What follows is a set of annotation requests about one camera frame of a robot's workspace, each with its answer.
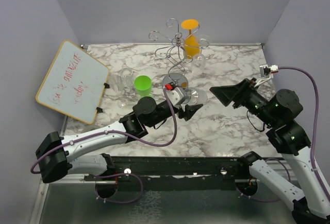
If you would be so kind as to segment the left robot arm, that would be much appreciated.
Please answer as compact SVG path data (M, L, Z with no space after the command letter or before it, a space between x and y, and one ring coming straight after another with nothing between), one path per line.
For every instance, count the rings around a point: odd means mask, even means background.
M30 172L40 174L44 183L52 183L75 173L78 169L77 159L105 147L132 141L153 147L169 146L177 136L177 119L188 121L202 106L202 103L197 102L182 109L174 107L168 99L157 104L152 97L142 97L131 113L103 128L75 136L60 136L57 131L49 133L36 150L37 160ZM157 124L162 125L169 117L173 119L174 131L168 142L157 144L143 139L148 134L148 127L156 129Z

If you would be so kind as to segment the orange plastic wine glass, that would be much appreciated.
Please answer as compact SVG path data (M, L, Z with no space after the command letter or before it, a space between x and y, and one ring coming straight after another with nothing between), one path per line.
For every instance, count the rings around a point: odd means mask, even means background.
M200 25L195 19L187 19L181 23L181 27L188 31L188 36L185 38L184 49L187 55L187 59L192 59L193 56L200 53L200 46L194 35L198 31Z

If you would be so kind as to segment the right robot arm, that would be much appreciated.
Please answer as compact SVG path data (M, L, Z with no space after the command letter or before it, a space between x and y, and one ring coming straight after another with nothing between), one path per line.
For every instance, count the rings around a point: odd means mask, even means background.
M245 107L269 128L269 142L293 171L299 187L280 176L257 153L240 157L237 173L253 176L266 185L291 211L296 223L329 223L329 185L318 173L310 157L311 142L294 120L303 110L294 91L281 89L266 100L257 92L256 80L244 79L236 85L211 87L211 93L224 105Z

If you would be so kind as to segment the green plastic wine glass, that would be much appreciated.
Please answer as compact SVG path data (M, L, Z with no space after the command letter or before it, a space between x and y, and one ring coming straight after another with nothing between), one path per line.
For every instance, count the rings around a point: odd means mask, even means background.
M143 97L153 97L152 80L149 76L140 75L134 80L134 87L139 95L139 99Z

